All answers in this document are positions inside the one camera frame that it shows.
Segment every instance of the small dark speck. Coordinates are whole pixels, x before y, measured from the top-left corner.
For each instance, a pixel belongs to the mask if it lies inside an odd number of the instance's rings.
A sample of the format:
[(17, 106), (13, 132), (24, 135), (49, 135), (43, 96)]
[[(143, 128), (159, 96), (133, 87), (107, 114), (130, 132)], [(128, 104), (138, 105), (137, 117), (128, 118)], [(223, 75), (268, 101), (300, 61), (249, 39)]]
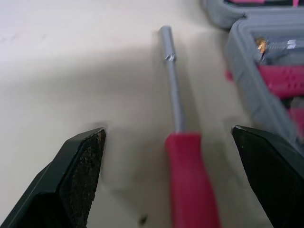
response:
[(46, 35), (46, 34), (43, 34), (43, 35), (41, 36), (41, 40), (45, 40), (46, 37), (47, 37), (47, 35)]
[(148, 219), (148, 215), (142, 215), (142, 216), (139, 218), (138, 224), (139, 224), (140, 226), (143, 226), (143, 225), (146, 223), (147, 219)]
[(10, 40), (13, 41), (13, 40), (17, 39), (18, 36), (19, 36), (18, 34), (15, 34), (14, 36), (12, 36), (12, 37), (10, 38)]

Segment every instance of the red screwdriver handle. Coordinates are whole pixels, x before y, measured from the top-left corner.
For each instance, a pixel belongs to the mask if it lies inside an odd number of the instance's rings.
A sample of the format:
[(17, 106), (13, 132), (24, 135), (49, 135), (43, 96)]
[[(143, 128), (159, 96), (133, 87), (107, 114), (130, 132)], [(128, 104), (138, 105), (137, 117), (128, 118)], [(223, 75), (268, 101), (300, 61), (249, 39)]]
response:
[(174, 228), (220, 228), (212, 185), (204, 167), (201, 135), (173, 133), (166, 140), (171, 167)]

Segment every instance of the pink rubber grip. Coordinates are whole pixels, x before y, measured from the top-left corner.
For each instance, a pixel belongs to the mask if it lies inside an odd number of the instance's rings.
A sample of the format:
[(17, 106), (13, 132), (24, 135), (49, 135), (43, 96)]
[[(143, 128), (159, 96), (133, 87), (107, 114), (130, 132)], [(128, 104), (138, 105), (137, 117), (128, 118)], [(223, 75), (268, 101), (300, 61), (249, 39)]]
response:
[(304, 95), (304, 66), (259, 66), (265, 83), (277, 97)]
[(201, 136), (171, 134), (166, 150), (171, 167), (171, 210), (174, 228), (220, 228), (212, 185), (204, 167)]

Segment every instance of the gray tool case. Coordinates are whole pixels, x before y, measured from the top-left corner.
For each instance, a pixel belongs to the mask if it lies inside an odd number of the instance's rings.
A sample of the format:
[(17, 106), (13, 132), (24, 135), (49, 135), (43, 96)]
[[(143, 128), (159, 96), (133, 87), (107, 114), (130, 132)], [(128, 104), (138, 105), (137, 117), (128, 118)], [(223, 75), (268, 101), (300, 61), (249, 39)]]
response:
[[(299, 129), (286, 106), (280, 98), (271, 93), (258, 68), (264, 64), (261, 62), (263, 55), (256, 43), (257, 38), (264, 37), (297, 39), (302, 40), (304, 44), (304, 8), (238, 8), (223, 0), (202, 0), (201, 3), (214, 23), (222, 28), (231, 27), (225, 54), (234, 81), (240, 88), (253, 120), (265, 130), (287, 139), (295, 150), (304, 156), (303, 136), (299, 136)], [(298, 74), (301, 76), (300, 96), (304, 97), (304, 45), (301, 49), (296, 58), (277, 64), (303, 67)], [(289, 72), (283, 73), (288, 78)]]
[(267, 18), (270, 15), (283, 17), (282, 14), (303, 14), (304, 4), (298, 7), (277, 6), (277, 7), (238, 7), (229, 4), (224, 0), (200, 0), (202, 7), (208, 13), (210, 19), (217, 26), (230, 29), (239, 19), (249, 17), (250, 15), (264, 15)]

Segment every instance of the tool case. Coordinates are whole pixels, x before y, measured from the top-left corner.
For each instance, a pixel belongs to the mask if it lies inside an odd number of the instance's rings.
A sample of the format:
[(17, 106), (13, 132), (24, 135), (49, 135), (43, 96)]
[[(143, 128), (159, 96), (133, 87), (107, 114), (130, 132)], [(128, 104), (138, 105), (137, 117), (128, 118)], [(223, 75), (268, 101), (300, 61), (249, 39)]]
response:
[[(231, 28), (225, 54), (253, 120), (304, 156), (304, 1), (291, 1), (297, 7), (242, 1), (201, 3), (214, 23)], [(294, 98), (301, 104), (293, 105)]]

